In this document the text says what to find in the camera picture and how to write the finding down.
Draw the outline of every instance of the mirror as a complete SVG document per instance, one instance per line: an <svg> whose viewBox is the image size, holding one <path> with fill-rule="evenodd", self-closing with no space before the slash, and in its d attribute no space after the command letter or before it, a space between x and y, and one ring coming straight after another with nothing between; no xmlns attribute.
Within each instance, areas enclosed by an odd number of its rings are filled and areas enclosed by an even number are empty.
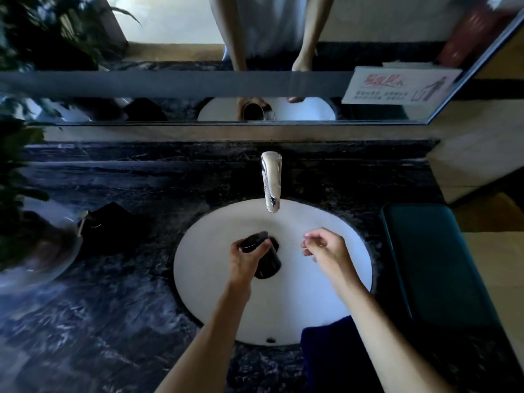
<svg viewBox="0 0 524 393"><path fill-rule="evenodd" d="M0 92L59 125L428 124L524 20L522 0L33 1L0 1Z"/></svg>

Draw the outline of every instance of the person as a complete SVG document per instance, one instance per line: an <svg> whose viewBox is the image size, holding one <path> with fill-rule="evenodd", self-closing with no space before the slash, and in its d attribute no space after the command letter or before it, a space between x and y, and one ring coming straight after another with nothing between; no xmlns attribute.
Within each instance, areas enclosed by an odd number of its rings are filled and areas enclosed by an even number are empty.
<svg viewBox="0 0 524 393"><path fill-rule="evenodd" d="M231 244L231 278L209 323L183 353L156 393L212 393L226 388L226 374L235 335L251 294L259 259L269 250L268 239L255 251ZM445 393L452 387L408 343L358 277L344 239L321 228L304 234L303 254L313 256L350 311L386 393Z"/></svg>
<svg viewBox="0 0 524 393"><path fill-rule="evenodd" d="M299 51L291 70L310 72L318 39L333 0L209 0L233 70L247 71L246 59L273 58ZM291 97L291 103L304 98ZM248 103L264 107L260 97L238 99L238 119Z"/></svg>

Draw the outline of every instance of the teal case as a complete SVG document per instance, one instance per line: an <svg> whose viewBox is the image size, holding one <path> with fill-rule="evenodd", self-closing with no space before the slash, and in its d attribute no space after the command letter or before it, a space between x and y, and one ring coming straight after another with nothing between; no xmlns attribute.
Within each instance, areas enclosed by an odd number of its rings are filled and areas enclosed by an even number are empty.
<svg viewBox="0 0 524 393"><path fill-rule="evenodd" d="M381 216L414 321L454 329L501 327L447 206L390 204Z"/></svg>

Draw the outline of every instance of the white sink basin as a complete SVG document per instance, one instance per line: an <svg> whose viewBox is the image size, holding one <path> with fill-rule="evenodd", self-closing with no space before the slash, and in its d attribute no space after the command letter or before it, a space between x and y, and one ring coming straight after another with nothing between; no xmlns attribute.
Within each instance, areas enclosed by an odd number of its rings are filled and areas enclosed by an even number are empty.
<svg viewBox="0 0 524 393"><path fill-rule="evenodd" d="M321 98L305 98L289 103L286 98L264 98L277 121L335 120L335 112ZM198 121L237 121L237 98L213 98L198 115Z"/></svg>
<svg viewBox="0 0 524 393"><path fill-rule="evenodd" d="M230 276L231 243L266 230L280 244L277 255L282 267L266 280L253 279L237 340L255 345L299 343L304 328L349 315L318 264L302 255L304 232L321 226L344 237L357 273L370 290L370 255L348 224L290 200L282 200L280 210L272 214L260 198L213 211L189 228L174 257L174 282L180 298L196 318L206 323Z"/></svg>

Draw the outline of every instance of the forearm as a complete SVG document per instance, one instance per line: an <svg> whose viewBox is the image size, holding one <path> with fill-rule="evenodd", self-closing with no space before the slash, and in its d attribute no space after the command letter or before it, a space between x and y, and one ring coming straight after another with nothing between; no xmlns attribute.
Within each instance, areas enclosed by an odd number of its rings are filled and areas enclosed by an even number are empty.
<svg viewBox="0 0 524 393"><path fill-rule="evenodd" d="M244 38L236 0L209 0L216 25L235 71L247 71Z"/></svg>
<svg viewBox="0 0 524 393"><path fill-rule="evenodd" d="M318 39L328 20L333 0L308 0L305 8L305 32L300 55L313 59Z"/></svg>
<svg viewBox="0 0 524 393"><path fill-rule="evenodd" d="M223 392L236 332L248 299L228 284L212 319L169 371L156 393Z"/></svg>
<svg viewBox="0 0 524 393"><path fill-rule="evenodd" d="M409 344L375 298L358 284L347 286L344 303L386 393L448 393L451 386Z"/></svg>

